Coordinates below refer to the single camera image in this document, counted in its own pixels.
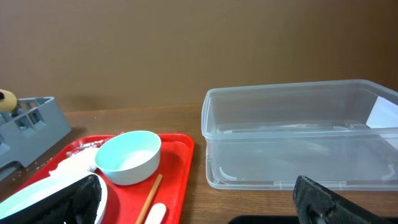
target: plastic bin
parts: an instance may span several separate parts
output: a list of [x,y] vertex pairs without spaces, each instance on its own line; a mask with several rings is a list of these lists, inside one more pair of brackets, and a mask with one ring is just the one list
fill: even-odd
[[206,176],[216,189],[398,190],[398,93],[366,80],[210,90]]
[[0,111],[0,180],[27,167],[71,128],[54,97],[24,98],[9,113]]

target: bowl rim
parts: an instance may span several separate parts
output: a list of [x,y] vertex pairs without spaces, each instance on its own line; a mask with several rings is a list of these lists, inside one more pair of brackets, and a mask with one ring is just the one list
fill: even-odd
[[[155,151],[154,155],[151,156],[148,160],[146,160],[145,162],[143,162],[142,164],[140,164],[140,165],[138,165],[138,166],[130,167],[130,168],[127,168],[127,169],[106,169],[106,168],[103,168],[102,166],[100,166],[100,165],[97,163],[97,155],[98,155],[98,153],[100,152],[101,148],[103,148],[103,146],[107,145],[107,144],[108,144],[109,142],[111,142],[112,140],[119,138],[120,136],[123,136],[123,135],[126,135],[126,134],[135,134],[135,133],[146,133],[146,134],[150,134],[150,135],[152,135],[153,137],[155,137],[156,140],[157,140],[156,143],[157,143],[159,146],[157,147],[157,150]],[[160,152],[160,147],[161,147],[161,145],[162,145],[162,140],[160,139],[159,135],[156,134],[156,133],[153,133],[152,131],[145,131],[145,130],[129,131],[129,132],[126,132],[126,133],[123,133],[123,134],[120,134],[120,135],[118,135],[118,136],[115,136],[115,137],[111,138],[109,141],[106,141],[101,147],[99,147],[97,153],[95,154],[94,162],[95,162],[95,165],[97,166],[97,168],[99,168],[101,171],[103,170],[103,171],[107,171],[107,172],[121,172],[121,171],[126,171],[126,170],[135,169],[135,168],[138,168],[138,167],[140,167],[140,166],[145,165],[145,164],[148,163],[151,159],[153,159],[153,158]]]

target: brown wall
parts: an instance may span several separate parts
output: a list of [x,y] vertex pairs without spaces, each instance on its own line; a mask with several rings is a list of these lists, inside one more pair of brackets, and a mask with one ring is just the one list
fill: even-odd
[[0,87],[65,111],[363,78],[398,90],[396,0],[0,0]]

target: white utensil handle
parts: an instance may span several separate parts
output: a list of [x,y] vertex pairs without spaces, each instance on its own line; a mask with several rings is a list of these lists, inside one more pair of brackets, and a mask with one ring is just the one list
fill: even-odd
[[157,203],[150,209],[144,224],[161,224],[165,214],[166,206],[162,203]]

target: black object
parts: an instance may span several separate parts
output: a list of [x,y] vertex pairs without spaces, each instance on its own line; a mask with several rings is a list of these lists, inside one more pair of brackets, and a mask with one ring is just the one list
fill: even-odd
[[296,180],[293,201],[300,224],[391,224],[305,176]]
[[297,178],[293,201],[297,217],[242,215],[229,224],[398,224],[398,218],[380,218],[305,176]]
[[0,224],[93,224],[100,201],[100,181],[92,174],[3,218]]

